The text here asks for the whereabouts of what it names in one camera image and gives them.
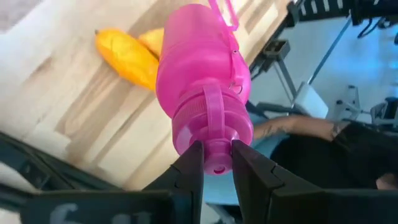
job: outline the black pants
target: black pants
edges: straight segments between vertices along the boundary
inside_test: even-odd
[[[271,159],[325,189],[376,189],[380,176],[398,174],[398,139],[350,124],[333,142],[291,136]]]

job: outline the cable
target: cable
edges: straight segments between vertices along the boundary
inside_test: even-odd
[[[373,32],[376,28],[381,28],[381,24],[383,24],[385,20],[386,20],[386,18],[384,18],[384,17],[380,18],[378,20],[378,22],[376,24],[374,24],[370,30],[368,30],[373,23],[373,19],[370,18],[368,25],[358,34],[358,38],[361,39],[363,37],[366,37],[371,32]]]
[[[359,33],[359,35],[358,35],[359,39],[366,37],[371,32],[373,32],[376,28],[379,28],[379,29],[390,28],[393,25],[395,25],[397,23],[397,21],[393,21],[390,17],[382,17],[378,20],[378,22],[376,24],[373,25],[373,27],[370,30],[368,30],[370,28],[370,26],[372,25],[372,23],[373,23],[373,19],[370,18],[367,26]]]

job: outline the black bracket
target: black bracket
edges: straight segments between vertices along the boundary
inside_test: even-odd
[[[289,2],[287,5],[286,27],[294,27],[300,20],[300,1],[299,4]]]
[[[76,189],[53,166],[29,147],[10,144],[5,135],[0,136],[0,162],[13,168],[36,189]]]
[[[274,62],[281,61],[286,58],[290,52],[290,44],[288,40],[272,40],[263,49],[262,54],[265,58],[262,64],[262,70],[268,72]]]

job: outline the metal bar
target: metal bar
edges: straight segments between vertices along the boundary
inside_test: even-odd
[[[9,167],[12,167],[17,172],[23,172],[27,170],[27,161],[30,154],[23,153],[22,151],[28,151],[30,154],[34,154],[36,158],[40,158],[40,161],[45,161],[47,167],[51,167],[52,170],[56,170],[63,176],[63,179],[67,179],[69,182],[78,185],[79,189],[87,190],[121,190],[120,188],[109,184],[97,177],[92,176],[76,167],[71,166],[53,156],[50,156],[38,149],[30,147],[18,140],[0,133],[0,161],[6,163]]]
[[[246,106],[246,110],[247,110],[249,113],[255,114],[255,115],[260,116],[260,117],[262,117],[262,118],[269,119],[269,118],[264,114],[264,111],[263,111],[263,110],[261,110],[260,108],[258,108],[258,106],[254,106],[249,100],[248,100],[248,102],[246,103],[245,106]]]
[[[33,196],[31,193],[0,184],[0,208],[19,212],[25,206],[26,201]]]
[[[291,94],[289,94],[289,90],[288,90],[288,87],[286,86],[286,82],[284,81],[284,78],[281,75],[282,72],[279,71],[279,69],[277,68],[277,65],[275,63],[273,63],[272,66],[274,67],[274,70],[278,76],[280,84],[282,85],[282,87],[286,93],[287,98],[289,99],[290,103],[292,104],[294,99],[293,99],[293,96]]]
[[[361,112],[361,108],[357,107],[356,105],[352,104],[352,103],[347,103],[345,101],[342,102],[343,105],[345,106],[346,109],[349,109],[351,112],[355,112],[355,113],[360,113]]]
[[[315,0],[315,5],[317,6],[317,14],[324,14],[326,13],[325,3],[323,0]]]
[[[257,104],[257,108],[259,108],[261,111],[268,111],[268,112],[274,112],[274,113],[289,113],[289,114],[299,114],[303,115],[299,110],[295,108],[289,108],[281,105],[276,105],[273,103],[265,103],[265,102],[260,102]]]
[[[235,219],[232,217],[222,205],[208,204],[219,216],[223,224],[235,224]]]
[[[305,12],[307,13],[306,16],[312,16],[314,15],[314,11],[312,9],[312,1],[313,0],[306,0],[304,1],[304,8],[305,8]]]
[[[337,0],[328,0],[329,11],[330,12],[340,12],[340,7],[338,6]]]
[[[37,189],[75,189],[62,174],[38,156],[32,147],[0,134],[0,161],[20,173]]]
[[[280,70],[282,71],[283,76],[285,77],[287,86],[289,87],[290,93],[292,94],[294,99],[297,96],[297,90],[294,87],[292,77],[289,75],[289,71],[286,68],[285,62],[283,60],[278,60],[278,65]]]
[[[340,33],[337,35],[335,41],[333,41],[333,43],[331,44],[329,50],[326,52],[325,56],[323,56],[321,62],[319,63],[318,67],[315,69],[313,75],[311,76],[311,78],[308,81],[308,84],[311,85],[314,81],[314,79],[318,76],[319,71],[322,69],[323,65],[325,64],[325,62],[328,60],[329,56],[331,55],[331,53],[333,52],[333,50],[336,48],[338,42],[341,40],[341,38],[343,37],[343,34],[346,32],[346,30],[348,29],[349,25],[351,24],[351,19],[348,19],[346,24],[344,25],[344,27],[342,28],[342,30],[340,31]]]
[[[311,14],[300,17],[300,22],[307,22],[307,21],[319,21],[322,19],[332,19],[337,17],[346,17],[346,14],[342,14],[341,12],[325,12],[323,14]]]

